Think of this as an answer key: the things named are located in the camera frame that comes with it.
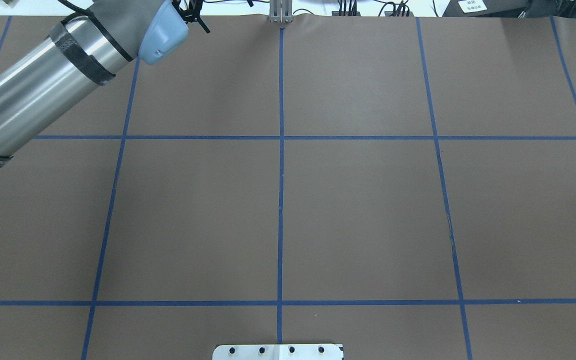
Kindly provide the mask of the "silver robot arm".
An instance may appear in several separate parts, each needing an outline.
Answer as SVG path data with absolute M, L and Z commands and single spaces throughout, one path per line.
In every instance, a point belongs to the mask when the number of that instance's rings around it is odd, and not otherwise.
M 0 74 L 0 168 L 134 59 L 155 64 L 173 53 L 201 11 L 192 0 L 62 4 L 71 14 Z

